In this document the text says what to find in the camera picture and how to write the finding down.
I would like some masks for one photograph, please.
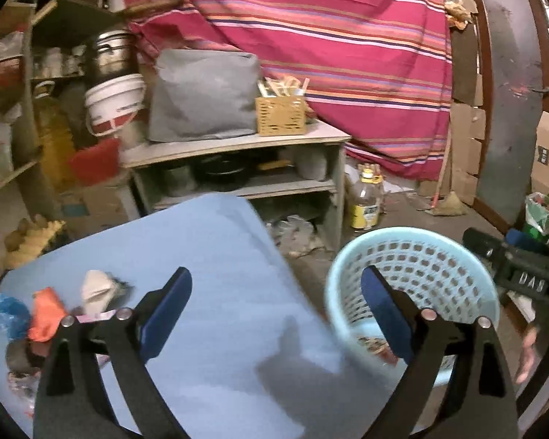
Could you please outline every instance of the pink striped cloth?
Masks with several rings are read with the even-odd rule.
[[[266,76],[311,79],[310,106],[354,138],[350,155],[437,178],[451,99],[444,0],[184,1],[132,21],[151,58],[164,48],[252,52]]]

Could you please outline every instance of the human hand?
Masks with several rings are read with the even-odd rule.
[[[523,383],[530,374],[535,361],[534,343],[537,340],[537,329],[530,327],[523,338],[523,350],[520,355],[519,371],[516,374],[515,382]]]

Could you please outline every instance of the blue gripper pad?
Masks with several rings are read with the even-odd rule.
[[[369,266],[362,271],[360,285],[364,300],[370,307],[391,350],[408,364],[413,359],[412,332],[386,289],[387,287],[390,289],[389,284],[378,269]]]
[[[173,285],[164,294],[157,308],[141,329],[141,358],[145,363],[156,358],[173,331],[193,288],[191,273],[187,269],[176,272]]]

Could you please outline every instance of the light blue plastic basket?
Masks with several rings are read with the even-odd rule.
[[[430,307],[446,320],[469,324],[484,315],[498,328],[500,305],[492,278],[465,247],[424,229],[385,228],[363,234],[335,258],[327,276],[325,306],[336,336],[373,374],[397,382],[406,364],[399,359],[396,366],[387,365],[366,346],[384,339],[360,288],[362,270],[370,265],[419,308]],[[435,386],[449,381],[454,359],[444,357]]]

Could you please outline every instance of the orange cloth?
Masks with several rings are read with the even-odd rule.
[[[46,342],[53,338],[59,322],[67,312],[51,287],[35,292],[33,297],[33,318],[30,321],[29,338],[35,342]]]

